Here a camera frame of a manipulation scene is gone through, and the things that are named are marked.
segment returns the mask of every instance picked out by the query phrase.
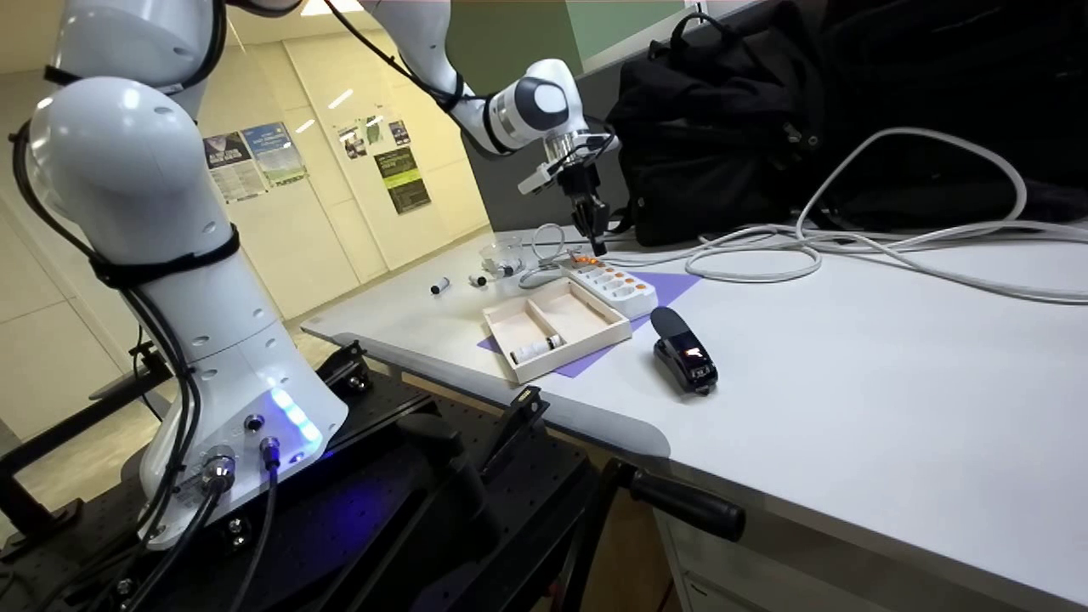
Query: poster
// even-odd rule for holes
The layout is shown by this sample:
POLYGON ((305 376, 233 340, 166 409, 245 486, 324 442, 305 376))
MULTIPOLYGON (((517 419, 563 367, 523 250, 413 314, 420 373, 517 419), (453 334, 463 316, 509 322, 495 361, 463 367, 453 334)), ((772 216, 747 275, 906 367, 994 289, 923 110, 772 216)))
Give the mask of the poster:
POLYGON ((431 192, 421 183, 413 151, 373 152, 373 164, 399 215, 431 205, 431 192))
POLYGON ((273 188, 305 178, 305 164, 282 121, 251 126, 243 136, 273 188))
POLYGON ((339 128, 339 151, 344 151, 347 160, 369 157, 364 126, 339 128))
POLYGON ((395 136, 399 146, 413 146, 406 119, 389 121, 389 132, 395 136))
POLYGON ((212 180, 226 199, 250 199, 266 192, 262 170, 251 164, 251 152, 243 132, 217 132, 205 139, 205 160, 212 180))

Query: wall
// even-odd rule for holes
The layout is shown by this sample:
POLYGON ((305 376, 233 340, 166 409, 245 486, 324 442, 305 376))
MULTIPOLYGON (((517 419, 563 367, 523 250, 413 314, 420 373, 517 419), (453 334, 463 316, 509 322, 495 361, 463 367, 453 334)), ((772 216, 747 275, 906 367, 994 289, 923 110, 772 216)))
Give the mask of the wall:
POLYGON ((683 5, 674 5, 674 12, 662 12, 654 25, 648 19, 648 27, 628 32, 625 36, 614 36, 610 49, 597 49, 593 54, 586 54, 586 70, 602 70, 610 66, 618 66, 624 59, 648 51, 649 42, 670 42, 682 17, 694 5, 705 5, 716 17, 729 17, 729 12, 746 11, 753 4, 761 4, 761 0, 683 0, 683 5))
POLYGON ((475 93, 498 93, 538 59, 583 70, 564 0, 453 0, 448 59, 475 93))
POLYGON ((682 0, 569 0, 569 17, 574 27, 577 54, 593 59, 649 25, 674 17, 682 0))
MULTIPOLYGON (((0 76, 0 126, 20 126, 42 96, 39 70, 0 76)), ((202 128, 262 121, 285 121, 310 178, 229 205, 229 216, 285 318, 487 225, 455 126, 350 36, 229 51, 209 85, 202 128), (373 111, 410 121, 428 206, 399 215, 373 157, 347 160, 339 126, 373 111)), ((131 367, 135 318, 76 249, 29 215, 6 146, 0 168, 0 430, 31 440, 131 367)))

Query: white cable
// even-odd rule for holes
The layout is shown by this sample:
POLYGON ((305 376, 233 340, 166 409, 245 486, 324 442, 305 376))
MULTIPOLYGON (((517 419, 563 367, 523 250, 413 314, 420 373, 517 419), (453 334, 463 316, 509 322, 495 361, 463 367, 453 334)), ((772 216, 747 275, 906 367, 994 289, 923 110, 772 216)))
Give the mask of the white cable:
POLYGON ((667 254, 610 254, 614 264, 667 264, 667 263, 683 263, 692 275, 716 279, 716 283, 739 283, 739 285, 772 285, 772 283, 795 283, 813 273, 819 273, 823 254, 844 254, 844 257, 861 257, 861 263, 877 263, 877 264, 897 264, 907 273, 923 273, 931 279, 947 279, 956 285, 968 285, 981 291, 996 291, 1010 299, 1027 299, 1027 301, 1051 301, 1051 306, 1088 306, 1088 291, 1056 291, 1056 289, 1035 289, 1035 285, 1010 285, 1010 283, 994 283, 994 279, 977 279, 964 273, 947 273, 934 264, 923 264, 907 250, 934 250, 934 249, 951 249, 951 246, 968 246, 968 242, 1073 242, 1073 246, 1088 246, 1088 226, 1073 226, 1073 225, 1045 225, 1045 221, 1022 221, 1027 211, 1027 183, 1022 170, 1002 160, 999 152, 938 132, 938 128, 919 128, 919 126, 892 126, 873 136, 868 136, 840 168, 813 189, 805 206, 801 211, 795 225, 753 225, 722 239, 710 239, 698 249, 683 250, 667 250, 667 254), (956 226, 938 226, 938 231, 923 231, 923 234, 889 234, 889 231, 819 231, 813 226, 813 211, 823 199, 823 192, 848 173, 848 168, 856 164, 861 152, 868 152, 877 139, 889 136, 916 136, 916 139, 938 139, 947 146, 967 151, 988 164, 994 164, 1013 188, 1013 206, 996 216, 996 221, 977 221, 977 225, 956 225, 956 226), (743 273, 722 273, 710 267, 710 257, 724 254, 743 254, 743 250, 793 250, 804 254, 805 264, 785 267, 785 273, 759 273, 759 275, 743 275, 743 273))
POLYGON ((542 231, 558 231, 558 242, 535 239, 535 242, 526 246, 526 249, 535 250, 538 264, 555 263, 555 257, 564 257, 564 254, 569 254, 569 231, 564 231, 563 225, 542 225, 538 234, 542 234, 542 231))

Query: table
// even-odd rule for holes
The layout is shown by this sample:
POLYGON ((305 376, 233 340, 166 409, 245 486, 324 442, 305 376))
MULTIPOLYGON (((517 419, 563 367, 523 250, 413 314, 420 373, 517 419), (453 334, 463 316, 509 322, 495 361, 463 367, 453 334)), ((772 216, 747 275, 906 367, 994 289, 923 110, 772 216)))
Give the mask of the table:
MULTIPOLYGON (((362 340, 389 365, 506 401, 513 384, 482 343, 480 309, 517 285, 469 285, 495 242, 446 249, 303 331, 362 340)), ((1088 254, 1073 246, 924 257, 1088 291, 1088 254)), ((1088 605, 1088 309, 844 257, 788 285, 698 283, 682 264, 654 273, 716 353, 717 391, 677 395, 654 365, 656 334, 635 327, 586 370, 538 379, 558 427, 1088 605)))

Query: black cable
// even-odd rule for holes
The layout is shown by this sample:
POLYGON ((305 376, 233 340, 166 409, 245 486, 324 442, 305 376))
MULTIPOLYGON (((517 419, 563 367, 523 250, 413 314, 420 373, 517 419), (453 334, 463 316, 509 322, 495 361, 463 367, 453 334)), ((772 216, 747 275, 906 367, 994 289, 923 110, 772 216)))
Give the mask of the black cable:
POLYGON ((209 517, 215 513, 222 492, 209 492, 195 513, 195 519, 183 526, 183 535, 177 537, 177 545, 169 546, 169 553, 143 578, 141 590, 125 602, 125 612, 141 612, 149 594, 158 590, 158 585, 169 574, 169 566, 180 562, 180 553, 195 545, 199 529, 209 522, 209 517))
POLYGON ((132 376, 135 376, 135 370, 141 370, 135 353, 146 350, 146 347, 149 347, 149 343, 146 343, 146 327, 141 322, 141 331, 135 331, 135 347, 132 347, 132 376))
POLYGON ((674 590, 677 590, 677 582, 670 578, 667 594, 661 594, 656 612, 667 612, 667 605, 670 605, 674 590))
POLYGON ((229 49, 229 4, 212 0, 212 42, 209 42, 205 60, 174 93, 202 85, 226 59, 226 49, 229 49))
POLYGON ((329 12, 339 19, 339 27, 347 33, 353 33, 353 42, 362 42, 364 49, 371 49, 371 54, 379 54, 389 67, 401 70, 401 79, 414 80, 421 93, 431 93, 426 80, 420 80, 406 66, 399 66, 395 54, 385 54, 369 33, 362 33, 333 0, 328 0, 329 12))
POLYGON ((347 32, 347 33, 353 33, 353 42, 362 42, 371 54, 379 54, 389 67, 395 67, 401 79, 410 79, 420 93, 426 93, 426 96, 431 96, 431 97, 440 97, 440 103, 463 103, 463 97, 491 97, 491 96, 463 96, 463 93, 441 93, 441 89, 437 89, 437 85, 428 85, 428 80, 421 80, 414 70, 410 70, 406 66, 399 66, 399 59, 395 54, 385 54, 369 33, 362 33, 344 12, 339 12, 339 5, 333 4, 333 0, 328 0, 328 5, 329 5, 329 12, 339 19, 339 27, 347 32))
POLYGON ((13 183, 20 188, 20 198, 29 199, 29 206, 54 231, 61 234, 76 250, 92 254, 92 249, 76 239, 33 192, 31 183, 31 170, 29 170, 29 146, 31 146, 31 121, 24 121, 13 136, 10 136, 10 173, 13 183))
POLYGON ((135 529, 155 526, 159 522, 163 509, 166 509, 166 495, 174 491, 174 476, 177 476, 177 466, 183 461, 183 452, 188 452, 188 442, 192 442, 192 421, 195 421, 195 384, 192 384, 192 373, 188 373, 188 365, 183 358, 177 353, 177 338, 174 331, 166 327, 163 314, 141 291, 125 291, 131 306, 135 309, 141 318, 146 318, 149 334, 158 338, 158 343, 163 347, 163 358, 180 384, 180 415, 177 415, 177 430, 174 430, 174 450, 169 450, 169 460, 166 460, 166 469, 163 469, 163 478, 155 492, 155 498, 143 505, 143 513, 135 517, 135 529))
MULTIPOLYGON (((586 132, 610 132, 606 143, 597 151, 597 157, 593 157, 593 164, 589 164, 589 168, 597 168, 597 164, 606 157, 606 151, 614 146, 615 128, 614 128, 614 126, 602 126, 602 128, 586 128, 586 132)), ((549 173, 563 170, 577 151, 589 151, 589 139, 583 139, 583 143, 573 146, 564 157, 558 157, 558 160, 549 168, 549 173)))
POLYGON ((6 598, 6 590, 19 585, 19 587, 24 587, 24 594, 33 602, 39 594, 33 594, 33 585, 29 582, 29 574, 20 574, 20 570, 13 570, 13 566, 0 566, 0 582, 3 582, 3 587, 0 587, 0 598, 6 598))
POLYGON ((243 612, 245 594, 250 594, 250 587, 251 587, 251 578, 256 578, 258 566, 262 566, 262 557, 266 557, 266 546, 270 546, 270 537, 273 537, 273 517, 275 517, 275 478, 280 478, 280 476, 275 476, 275 466, 266 466, 266 483, 270 483, 270 491, 266 491, 266 522, 262 522, 258 545, 251 546, 245 578, 243 578, 243 585, 237 585, 237 590, 234 590, 234 598, 233 598, 233 612, 243 612))
POLYGON ((141 551, 143 551, 143 546, 131 546, 131 551, 118 551, 118 553, 112 553, 112 557, 100 562, 100 565, 88 565, 88 566, 67 574, 61 585, 54 585, 54 587, 39 602, 39 612, 47 612, 47 607, 53 607, 57 598, 65 598, 67 590, 83 590, 83 587, 103 582, 103 574, 107 574, 109 566, 141 557, 141 551))

